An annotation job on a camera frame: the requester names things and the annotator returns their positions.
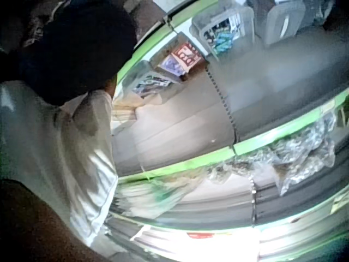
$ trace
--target human arm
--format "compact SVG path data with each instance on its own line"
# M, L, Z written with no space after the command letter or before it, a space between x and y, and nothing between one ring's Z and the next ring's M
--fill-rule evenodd
M45 262L108 261L77 239L52 208L22 184L0 181L0 201L2 256Z

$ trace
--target product package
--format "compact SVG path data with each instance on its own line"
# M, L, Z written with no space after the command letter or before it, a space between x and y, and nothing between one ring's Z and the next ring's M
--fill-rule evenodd
M208 177L214 183L225 183L231 174L250 178L258 176L263 165L271 165L279 193L284 195L290 185L334 165L334 142L329 133L335 124L336 115L328 113L290 136L212 166Z
M120 184L111 211L129 217L155 219L173 208L206 177L207 168L203 167L147 181Z
M218 61L251 50L255 41L254 12L236 1L213 4L194 16L192 24L192 34Z

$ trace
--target green shelf edge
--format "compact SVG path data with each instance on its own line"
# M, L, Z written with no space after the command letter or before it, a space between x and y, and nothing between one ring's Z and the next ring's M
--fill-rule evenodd
M236 154L237 155L246 154L262 146L266 146L280 138L290 135L311 123L314 123L323 115L323 112L322 112L323 106L326 106L332 103L333 100L334 100L333 109L343 104L345 98L349 93L348 90L349 89L347 88L346 90L344 90L343 92L335 96L334 98L330 99L323 105L311 110L310 112L304 114L303 116L300 116L294 120L291 120L288 123L285 123L279 127L269 130L263 134L257 135L253 138L250 138L235 144L234 149L236 151Z
M163 168L158 168L158 169L145 171L145 172L134 174L134 175L120 177L119 183L134 182L138 180L144 180L144 179L154 178L158 176L165 176L165 175L170 175L170 174L181 172L181 171L195 169L204 165L210 165L220 161L227 160L229 158L232 158L234 155L235 154L232 148L224 147L214 152L192 158L190 160L186 160L186 161L179 162L169 166L164 166Z
M267 131L263 134L255 136L254 138L247 139L240 143L234 145L234 149L237 155L245 154L256 150L262 146L268 145L271 142L276 141L277 139L283 138L287 135L290 135L303 127L317 121L322 115L323 106L331 103L334 100L334 107L337 108L343 104L345 98L349 95L349 88L330 99L330 101L324 103L323 105L311 110L310 112L300 116L294 120L289 121L277 128L274 128L270 131ZM165 176L174 174L177 172L182 172L190 169L199 168L201 166L215 164L218 162L225 161L231 157L235 156L233 149L230 147L224 147L222 149L216 150L211 153L204 154L202 156L179 162L173 165L164 166L162 168L145 171L142 173L124 176L119 178L119 183L128 183L138 180L145 180L159 176Z
M154 34L152 34L132 55L132 58L118 72L118 83L120 83L126 73L138 63L143 56L147 54L156 44L163 40L166 36L173 33L168 25L163 25Z

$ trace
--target green trim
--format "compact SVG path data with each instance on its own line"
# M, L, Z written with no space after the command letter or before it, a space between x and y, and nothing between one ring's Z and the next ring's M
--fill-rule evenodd
M171 25L173 27L179 26L181 23L185 22L186 20L194 17L195 15L199 14L206 8L210 7L211 5L217 3L218 0L199 0L195 3L191 4L187 8L183 9L181 12L179 12L177 15L174 15L172 17Z
M338 106L344 103L344 100L347 97L347 95L348 91L344 90L336 97L331 99L329 102L324 103L323 105L311 110L310 112L306 113L303 116L300 116L299 118L289 121L288 123L276 127L263 134L257 135L254 138L250 138L235 144L234 149L236 151L236 154L246 154L262 146L266 146L280 138L290 135L311 123L314 123L323 115L323 106L327 105L328 103L332 102L332 100L334 100L334 107L337 108Z
M224 147L222 149L216 150L214 152L204 154L202 156L176 163L173 165L165 166L163 168L154 169L151 171L146 171L139 174L134 174L130 176L124 176L119 178L119 183L134 182L137 180L144 180L148 178L165 176L177 172L186 171L189 169L199 168L201 166L214 164L232 158L234 152L229 147Z
M160 27L151 37L149 37L132 55L132 58L118 72L118 83L125 77L126 73L138 63L153 47L161 40L172 33L168 25Z

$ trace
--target shelf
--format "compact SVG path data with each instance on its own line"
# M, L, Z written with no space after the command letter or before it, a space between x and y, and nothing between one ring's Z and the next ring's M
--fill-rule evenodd
M349 187L349 128L345 132L333 132L332 136L338 141L334 166L323 168L301 183L293 185L284 196L279 197L274 180L265 177L265 174L255 179L258 185L256 226L268 227L268 224L275 221L301 214ZM248 227L251 225L252 216L250 184L246 178L237 178L240 180L231 176L231 181L228 180L223 185L204 181L174 208L156 219L117 215L115 213L120 211L115 207L111 207L110 212L133 223L166 230L214 233Z
M244 154L251 152L259 147L270 144L271 142L280 139L286 135L292 134L303 127L317 121L328 109L339 107L349 95L349 88L335 96L330 101L324 103L323 105L311 110L305 115L296 118L282 126L258 135L254 138L247 139L240 143L234 145L237 154ZM137 180L150 179L158 176L165 176L174 174L176 172L181 172L185 170L190 170L198 168L205 165L210 165L218 162L225 161L234 156L234 151L230 147L224 147L222 149L216 150L211 153L207 153L203 156L199 156L190 160L186 160L180 163L172 164L162 168L124 176L119 178L119 183L132 182Z

